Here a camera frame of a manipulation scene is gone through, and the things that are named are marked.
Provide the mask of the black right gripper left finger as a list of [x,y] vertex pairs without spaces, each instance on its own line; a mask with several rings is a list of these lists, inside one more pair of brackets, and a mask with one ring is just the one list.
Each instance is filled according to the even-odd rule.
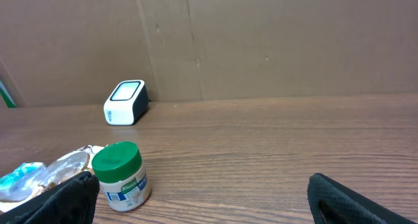
[[81,172],[1,214],[1,223],[92,224],[99,190],[98,178]]

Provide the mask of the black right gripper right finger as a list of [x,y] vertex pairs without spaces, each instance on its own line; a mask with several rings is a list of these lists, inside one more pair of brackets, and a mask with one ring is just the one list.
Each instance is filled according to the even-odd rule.
[[315,224],[414,224],[321,173],[310,176],[307,195]]

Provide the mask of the brown white snack pouch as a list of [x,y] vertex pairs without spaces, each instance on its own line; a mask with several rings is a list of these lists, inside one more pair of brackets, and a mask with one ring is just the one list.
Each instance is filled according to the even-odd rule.
[[84,146],[45,165],[46,169],[35,177],[18,182],[10,189],[1,189],[1,212],[21,205],[81,172],[93,172],[92,159],[102,149],[102,146]]

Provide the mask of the teal white tissue pack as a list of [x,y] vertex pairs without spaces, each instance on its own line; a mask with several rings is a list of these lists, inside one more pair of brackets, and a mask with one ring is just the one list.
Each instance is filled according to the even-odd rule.
[[45,169],[45,164],[41,162],[22,163],[18,168],[1,178],[1,189],[10,189],[18,182],[33,178]]

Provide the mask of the green lid seasoning jar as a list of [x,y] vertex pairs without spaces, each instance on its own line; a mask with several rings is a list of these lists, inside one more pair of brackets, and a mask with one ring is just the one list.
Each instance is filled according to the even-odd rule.
[[133,210],[150,196],[146,166],[134,142],[117,142],[103,148],[95,154],[91,165],[113,210]]

